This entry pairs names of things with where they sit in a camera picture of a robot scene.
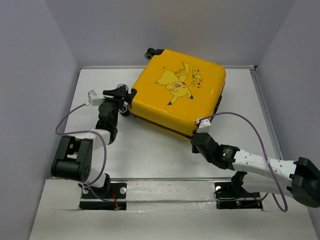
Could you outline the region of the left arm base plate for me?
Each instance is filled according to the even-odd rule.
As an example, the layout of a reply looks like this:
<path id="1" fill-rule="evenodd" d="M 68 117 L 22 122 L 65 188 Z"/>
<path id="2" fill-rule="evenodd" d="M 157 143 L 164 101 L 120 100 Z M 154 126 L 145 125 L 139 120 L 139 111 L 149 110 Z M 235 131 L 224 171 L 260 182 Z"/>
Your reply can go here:
<path id="1" fill-rule="evenodd" d="M 127 183 L 112 181 L 109 192 L 103 188 L 92 187 L 92 193 L 87 186 L 82 186 L 79 208 L 93 211 L 125 211 L 127 209 Z"/>

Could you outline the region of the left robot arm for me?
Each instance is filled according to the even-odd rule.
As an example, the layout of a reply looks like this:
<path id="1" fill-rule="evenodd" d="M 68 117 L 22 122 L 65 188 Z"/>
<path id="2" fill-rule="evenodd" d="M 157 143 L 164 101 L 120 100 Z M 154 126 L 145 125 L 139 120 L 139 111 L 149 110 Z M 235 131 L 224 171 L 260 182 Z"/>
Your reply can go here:
<path id="1" fill-rule="evenodd" d="M 116 139 L 118 115 L 124 116 L 129 112 L 125 104 L 128 94 L 125 84 L 103 91 L 102 96 L 90 90 L 87 100 L 70 111 L 74 113 L 83 107 L 97 107 L 98 120 L 91 130 L 61 132 L 58 126 L 55 128 L 55 133 L 61 138 L 50 169 L 52 177 L 79 182 L 102 201 L 110 194 L 110 176 L 104 172 L 107 146 Z"/>

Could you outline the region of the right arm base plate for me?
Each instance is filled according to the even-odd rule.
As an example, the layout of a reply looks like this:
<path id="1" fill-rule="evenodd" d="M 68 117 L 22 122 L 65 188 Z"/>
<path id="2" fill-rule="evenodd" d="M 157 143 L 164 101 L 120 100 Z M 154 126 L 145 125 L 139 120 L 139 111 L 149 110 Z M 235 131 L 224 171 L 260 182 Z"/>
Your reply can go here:
<path id="1" fill-rule="evenodd" d="M 237 192 L 231 182 L 215 182 L 213 197 L 218 210 L 263 209 L 259 192 Z"/>

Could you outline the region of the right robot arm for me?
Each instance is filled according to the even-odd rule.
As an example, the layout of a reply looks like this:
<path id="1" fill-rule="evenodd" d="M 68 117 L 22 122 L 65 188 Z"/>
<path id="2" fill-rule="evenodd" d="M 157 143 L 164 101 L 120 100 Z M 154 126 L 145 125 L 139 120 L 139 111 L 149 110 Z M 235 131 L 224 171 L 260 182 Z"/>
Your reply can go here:
<path id="1" fill-rule="evenodd" d="M 320 206 L 320 171 L 306 157 L 280 160 L 249 153 L 236 146 L 218 144 L 208 133 L 191 139 L 192 152 L 223 170 L 231 170 L 230 190 L 235 196 L 266 193 L 290 197 L 310 207 Z"/>

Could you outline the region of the yellow hard-shell suitcase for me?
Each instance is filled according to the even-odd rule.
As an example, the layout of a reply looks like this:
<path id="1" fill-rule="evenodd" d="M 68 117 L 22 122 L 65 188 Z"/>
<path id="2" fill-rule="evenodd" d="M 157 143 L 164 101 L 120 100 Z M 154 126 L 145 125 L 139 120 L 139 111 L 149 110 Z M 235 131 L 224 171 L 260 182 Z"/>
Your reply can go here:
<path id="1" fill-rule="evenodd" d="M 148 60 L 120 109 L 149 124 L 190 139 L 197 119 L 218 110 L 226 70 L 216 63 L 170 49 L 148 48 Z"/>

